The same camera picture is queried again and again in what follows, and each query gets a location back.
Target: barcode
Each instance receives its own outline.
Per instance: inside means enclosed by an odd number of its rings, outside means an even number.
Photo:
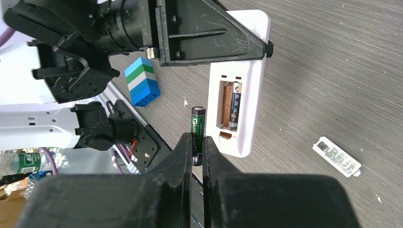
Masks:
[[[21,173],[34,172],[36,167],[22,168]]]
[[[345,151],[338,148],[326,137],[322,137],[313,148],[322,157],[326,158],[339,171],[344,172],[345,176],[350,176],[359,170],[361,164],[354,160]]]

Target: gray wooden surface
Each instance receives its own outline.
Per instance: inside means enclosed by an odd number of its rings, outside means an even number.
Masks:
[[[266,63],[254,150],[244,159],[228,159],[245,172],[333,176],[348,192],[362,227],[403,227],[403,2],[222,3],[230,10],[265,11],[275,44]],[[113,66],[123,72],[137,57],[113,57]],[[140,111],[174,147],[189,131],[190,107],[207,105],[209,66],[155,70],[162,96]],[[123,82],[117,79],[127,94]],[[317,155],[312,144],[320,136],[360,161],[361,176],[345,178]]]

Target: water bottle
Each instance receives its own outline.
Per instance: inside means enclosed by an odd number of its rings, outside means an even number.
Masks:
[[[51,169],[44,152],[0,154],[0,176]]]

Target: battery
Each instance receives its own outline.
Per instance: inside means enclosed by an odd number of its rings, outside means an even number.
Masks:
[[[191,133],[192,157],[194,165],[201,164],[204,125],[206,123],[206,108],[197,106],[192,108]]]
[[[234,82],[234,89],[232,91],[232,100],[230,108],[230,127],[232,129],[238,128],[241,93],[242,93],[242,83]]]

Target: purple cable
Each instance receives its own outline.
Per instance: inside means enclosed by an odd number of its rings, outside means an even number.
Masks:
[[[58,167],[56,166],[55,159],[53,159],[53,156],[50,153],[50,151],[46,147],[39,147],[39,149],[45,153],[47,159],[49,160],[50,166],[52,166],[53,175],[58,175],[59,174]]]
[[[112,154],[112,158],[113,158],[112,160],[113,160],[114,164],[116,165],[117,170],[119,170],[119,172],[121,174],[124,174],[122,167],[120,167],[120,165],[117,163],[116,151],[112,149],[111,154]]]
[[[122,144],[118,144],[117,147],[120,149],[123,156],[126,158],[126,161],[129,163],[132,162],[132,159],[129,157],[129,150],[127,149],[127,147]]]
[[[3,32],[3,34],[0,36],[0,48],[7,43],[7,41],[10,40],[12,35],[14,35],[15,30],[12,28],[8,27],[6,30]]]

